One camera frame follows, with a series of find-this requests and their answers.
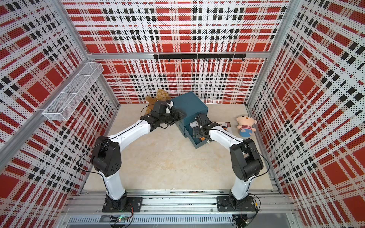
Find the teal bottom drawer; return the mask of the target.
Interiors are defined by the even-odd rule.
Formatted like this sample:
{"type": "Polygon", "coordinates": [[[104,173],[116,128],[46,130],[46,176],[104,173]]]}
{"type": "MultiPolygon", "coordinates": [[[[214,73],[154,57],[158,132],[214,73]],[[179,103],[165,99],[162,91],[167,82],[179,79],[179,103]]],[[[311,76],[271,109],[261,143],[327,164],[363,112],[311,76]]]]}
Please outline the teal bottom drawer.
{"type": "Polygon", "coordinates": [[[197,121],[190,122],[189,124],[184,126],[184,136],[190,140],[195,149],[202,147],[207,144],[209,140],[205,140],[203,142],[199,141],[197,138],[193,138],[193,128],[197,126],[197,121]]]}

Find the teal drawer cabinet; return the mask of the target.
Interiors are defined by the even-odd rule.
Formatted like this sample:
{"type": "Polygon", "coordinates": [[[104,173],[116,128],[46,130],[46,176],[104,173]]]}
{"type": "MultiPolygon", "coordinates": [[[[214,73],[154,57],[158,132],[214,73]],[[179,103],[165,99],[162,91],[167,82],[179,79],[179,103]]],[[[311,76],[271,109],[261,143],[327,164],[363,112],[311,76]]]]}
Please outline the teal drawer cabinet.
{"type": "Polygon", "coordinates": [[[208,114],[208,107],[206,104],[194,93],[188,92],[171,100],[174,105],[173,109],[177,109],[185,114],[184,118],[181,118],[176,122],[179,130],[185,138],[188,137],[186,126],[195,121],[195,117],[198,114],[208,114]]]}

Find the orange flower seed bag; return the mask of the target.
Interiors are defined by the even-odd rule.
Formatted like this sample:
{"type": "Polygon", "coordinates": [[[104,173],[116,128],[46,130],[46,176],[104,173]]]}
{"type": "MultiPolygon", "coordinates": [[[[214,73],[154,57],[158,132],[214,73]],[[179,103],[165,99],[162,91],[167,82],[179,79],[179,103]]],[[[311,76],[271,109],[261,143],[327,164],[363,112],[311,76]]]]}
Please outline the orange flower seed bag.
{"type": "Polygon", "coordinates": [[[222,128],[229,128],[231,127],[230,122],[217,122],[222,128]]]}

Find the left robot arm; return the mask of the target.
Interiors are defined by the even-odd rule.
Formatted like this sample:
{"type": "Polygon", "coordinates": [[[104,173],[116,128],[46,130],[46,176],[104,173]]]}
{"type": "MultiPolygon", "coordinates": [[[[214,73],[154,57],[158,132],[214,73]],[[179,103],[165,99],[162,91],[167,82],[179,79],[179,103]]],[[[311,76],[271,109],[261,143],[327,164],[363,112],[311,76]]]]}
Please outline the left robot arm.
{"type": "Polygon", "coordinates": [[[119,201],[126,195],[119,176],[122,165],[121,152],[140,137],[161,128],[175,124],[186,117],[186,113],[175,108],[173,101],[157,101],[153,110],[119,133],[97,138],[93,148],[91,163],[102,176],[107,190],[107,196],[113,201],[119,201]]]}

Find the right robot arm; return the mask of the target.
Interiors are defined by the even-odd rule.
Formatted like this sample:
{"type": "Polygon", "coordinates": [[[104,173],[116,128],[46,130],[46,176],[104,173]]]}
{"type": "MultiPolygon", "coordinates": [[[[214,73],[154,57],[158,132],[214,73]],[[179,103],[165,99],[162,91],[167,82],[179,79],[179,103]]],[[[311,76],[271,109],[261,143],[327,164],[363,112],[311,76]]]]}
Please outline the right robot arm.
{"type": "Polygon", "coordinates": [[[247,198],[253,179],[258,177],[264,168],[254,141],[230,134],[218,123],[212,122],[206,114],[199,114],[195,119],[197,126],[193,128],[194,137],[217,142],[230,152],[232,170],[236,176],[230,197],[236,201],[247,198]]]}

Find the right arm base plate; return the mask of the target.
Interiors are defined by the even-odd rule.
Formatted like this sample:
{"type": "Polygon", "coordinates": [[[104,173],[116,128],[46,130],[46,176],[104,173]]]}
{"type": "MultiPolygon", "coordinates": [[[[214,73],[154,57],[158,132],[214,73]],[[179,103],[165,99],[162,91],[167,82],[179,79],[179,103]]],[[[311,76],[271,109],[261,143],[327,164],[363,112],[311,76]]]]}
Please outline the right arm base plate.
{"type": "Polygon", "coordinates": [[[216,197],[217,210],[219,212],[254,212],[256,211],[256,204],[251,196],[244,199],[236,200],[233,196],[216,197]]]}

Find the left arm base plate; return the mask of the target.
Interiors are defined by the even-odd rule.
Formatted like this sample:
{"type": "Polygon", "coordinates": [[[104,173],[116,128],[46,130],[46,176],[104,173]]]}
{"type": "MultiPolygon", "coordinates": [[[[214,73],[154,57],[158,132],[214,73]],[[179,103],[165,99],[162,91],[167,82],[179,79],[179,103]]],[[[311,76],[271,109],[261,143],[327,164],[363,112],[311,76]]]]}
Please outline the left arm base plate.
{"type": "Polygon", "coordinates": [[[142,202],[142,197],[122,197],[119,200],[113,200],[106,196],[102,212],[140,212],[142,202]]]}

